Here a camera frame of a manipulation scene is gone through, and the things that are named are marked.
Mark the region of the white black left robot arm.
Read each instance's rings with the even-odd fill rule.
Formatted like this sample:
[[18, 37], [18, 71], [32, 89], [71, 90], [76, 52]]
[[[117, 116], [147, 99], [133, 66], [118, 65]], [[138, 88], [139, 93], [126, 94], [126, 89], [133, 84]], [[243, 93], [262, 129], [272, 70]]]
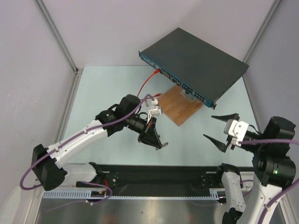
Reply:
[[159, 150], [164, 147], [156, 130], [156, 116], [162, 115], [158, 100], [147, 95], [140, 100], [128, 94], [118, 104], [100, 112], [88, 125], [71, 137], [44, 147], [39, 144], [32, 154], [32, 171], [40, 186], [50, 191], [60, 186], [69, 175], [68, 161], [93, 143], [128, 128], [138, 133], [138, 142]]

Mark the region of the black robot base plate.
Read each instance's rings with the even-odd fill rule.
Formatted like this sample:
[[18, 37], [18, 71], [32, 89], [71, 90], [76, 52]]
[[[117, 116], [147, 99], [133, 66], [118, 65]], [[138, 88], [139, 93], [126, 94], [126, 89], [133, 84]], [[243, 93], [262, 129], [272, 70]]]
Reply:
[[113, 196], [200, 197], [221, 189], [217, 167], [93, 164], [93, 184], [108, 185]]

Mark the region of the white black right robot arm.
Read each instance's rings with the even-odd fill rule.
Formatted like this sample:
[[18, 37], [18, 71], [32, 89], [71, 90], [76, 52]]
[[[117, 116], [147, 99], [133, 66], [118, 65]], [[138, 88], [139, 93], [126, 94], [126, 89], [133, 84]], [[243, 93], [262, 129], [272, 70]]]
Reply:
[[221, 151], [239, 147], [253, 154], [253, 186], [250, 198], [244, 201], [241, 173], [236, 166], [223, 163], [217, 168], [215, 182], [224, 188], [229, 211], [222, 217], [224, 224], [267, 224], [281, 198], [298, 185], [294, 180], [296, 165], [287, 156], [293, 140], [295, 124], [274, 116], [263, 133], [248, 130], [250, 124], [241, 121], [239, 114], [214, 116], [224, 121], [224, 144], [210, 136], [207, 138]]

